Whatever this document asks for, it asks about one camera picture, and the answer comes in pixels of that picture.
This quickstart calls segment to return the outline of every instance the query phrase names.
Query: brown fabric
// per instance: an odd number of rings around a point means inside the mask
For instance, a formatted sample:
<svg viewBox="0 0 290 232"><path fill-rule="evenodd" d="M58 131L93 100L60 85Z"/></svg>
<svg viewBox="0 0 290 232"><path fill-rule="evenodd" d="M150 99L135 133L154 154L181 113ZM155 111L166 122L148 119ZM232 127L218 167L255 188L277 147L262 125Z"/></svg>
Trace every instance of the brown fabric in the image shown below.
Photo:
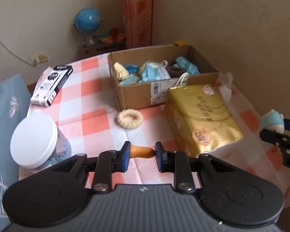
<svg viewBox="0 0 290 232"><path fill-rule="evenodd" d="M177 68L174 66L167 66L166 70L170 74L171 78L179 78L185 72L182 68Z"/></svg>

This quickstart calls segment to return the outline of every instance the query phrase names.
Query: white lid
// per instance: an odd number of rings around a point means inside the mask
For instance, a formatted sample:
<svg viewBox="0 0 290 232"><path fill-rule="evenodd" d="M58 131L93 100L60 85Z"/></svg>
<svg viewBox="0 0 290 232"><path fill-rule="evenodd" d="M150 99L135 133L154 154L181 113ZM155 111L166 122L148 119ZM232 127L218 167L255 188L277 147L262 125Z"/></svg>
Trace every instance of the white lid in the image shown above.
<svg viewBox="0 0 290 232"><path fill-rule="evenodd" d="M45 113L34 113L23 119L11 139L11 155L21 167L34 169L42 165L53 153L58 129Z"/></svg>

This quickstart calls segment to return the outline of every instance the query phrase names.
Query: globe stand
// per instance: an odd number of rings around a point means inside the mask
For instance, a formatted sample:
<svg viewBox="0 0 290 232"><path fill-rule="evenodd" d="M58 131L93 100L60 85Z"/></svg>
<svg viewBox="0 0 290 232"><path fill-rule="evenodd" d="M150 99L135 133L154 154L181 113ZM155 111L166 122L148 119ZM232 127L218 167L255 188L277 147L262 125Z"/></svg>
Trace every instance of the globe stand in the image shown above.
<svg viewBox="0 0 290 232"><path fill-rule="evenodd" d="M83 41L83 48L88 48L94 45L97 45L100 43L100 39L99 38L95 38L94 34L91 35L87 35L86 36L86 40Z"/></svg>

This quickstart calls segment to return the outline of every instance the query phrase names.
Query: pink and white checkered cloth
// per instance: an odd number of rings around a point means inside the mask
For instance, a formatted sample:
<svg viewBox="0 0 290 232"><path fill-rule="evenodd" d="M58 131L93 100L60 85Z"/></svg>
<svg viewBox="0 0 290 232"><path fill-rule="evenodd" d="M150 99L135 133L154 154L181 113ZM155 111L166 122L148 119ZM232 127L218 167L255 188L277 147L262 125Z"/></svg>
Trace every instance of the pink and white checkered cloth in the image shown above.
<svg viewBox="0 0 290 232"><path fill-rule="evenodd" d="M28 115L38 111L49 114L68 138L73 155L86 153L88 157L95 157L106 150L120 150L126 140L136 146L152 148L155 142L161 141L166 150L178 150L163 105L141 109L144 122L135 130L123 129L116 123L118 107L111 86L107 54L71 65L74 71L52 105L30 105ZM50 70L45 70L37 86ZM285 195L285 207L290 206L290 169L282 166L278 148L269 147L259 139L260 116L254 107L235 86L232 95L230 110L245 138L223 160L276 184ZM196 187L200 186L195 174L194 178ZM159 173L155 158L135 158L130 160L126 173L113 174L113 186L117 183L173 183L173 174Z"/></svg>

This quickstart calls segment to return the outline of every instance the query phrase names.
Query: plastic jar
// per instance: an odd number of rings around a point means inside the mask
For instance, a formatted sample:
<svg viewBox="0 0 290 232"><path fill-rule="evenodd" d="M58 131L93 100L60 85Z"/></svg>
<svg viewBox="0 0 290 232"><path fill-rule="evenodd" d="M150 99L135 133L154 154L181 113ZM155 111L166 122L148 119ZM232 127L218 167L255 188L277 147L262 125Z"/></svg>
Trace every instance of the plastic jar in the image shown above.
<svg viewBox="0 0 290 232"><path fill-rule="evenodd" d="M14 161L32 172L38 172L71 157L71 145L45 113L34 113L23 119L11 138Z"/></svg>

